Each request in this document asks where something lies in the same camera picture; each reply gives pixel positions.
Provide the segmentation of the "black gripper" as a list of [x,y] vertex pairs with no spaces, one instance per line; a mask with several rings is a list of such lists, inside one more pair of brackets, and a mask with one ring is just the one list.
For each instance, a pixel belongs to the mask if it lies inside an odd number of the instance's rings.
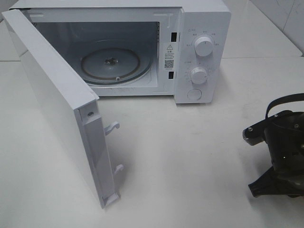
[[266,118],[265,140],[273,167],[248,187],[257,198],[264,195],[304,196],[304,184],[282,180],[282,176],[304,173],[304,113],[283,111]]

